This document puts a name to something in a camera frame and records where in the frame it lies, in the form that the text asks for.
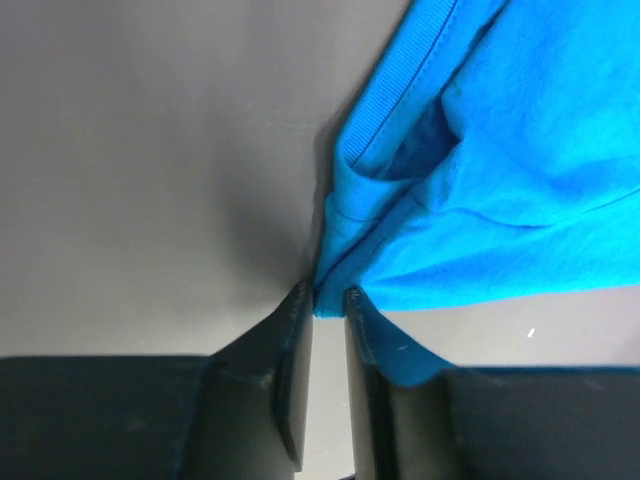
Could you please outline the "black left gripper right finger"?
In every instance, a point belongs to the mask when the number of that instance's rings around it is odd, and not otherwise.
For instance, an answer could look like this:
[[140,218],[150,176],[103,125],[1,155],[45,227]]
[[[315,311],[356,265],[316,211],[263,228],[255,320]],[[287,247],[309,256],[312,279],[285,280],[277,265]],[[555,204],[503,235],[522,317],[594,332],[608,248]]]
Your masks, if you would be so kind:
[[462,367],[344,296],[358,479],[635,479],[639,370]]

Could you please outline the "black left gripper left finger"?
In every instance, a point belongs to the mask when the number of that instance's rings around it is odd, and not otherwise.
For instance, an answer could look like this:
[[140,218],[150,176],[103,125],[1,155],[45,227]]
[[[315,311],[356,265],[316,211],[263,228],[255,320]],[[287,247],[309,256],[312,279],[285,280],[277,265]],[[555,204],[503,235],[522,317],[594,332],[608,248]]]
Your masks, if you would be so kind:
[[302,468],[312,292],[210,355],[1,361],[5,479],[291,479]]

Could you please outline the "blue t shirt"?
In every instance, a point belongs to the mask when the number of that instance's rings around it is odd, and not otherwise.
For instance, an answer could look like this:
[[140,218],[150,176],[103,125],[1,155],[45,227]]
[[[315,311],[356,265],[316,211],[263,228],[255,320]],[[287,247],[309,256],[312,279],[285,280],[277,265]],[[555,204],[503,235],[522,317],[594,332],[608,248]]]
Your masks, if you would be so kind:
[[638,281],[638,3],[413,2],[337,138],[315,314]]

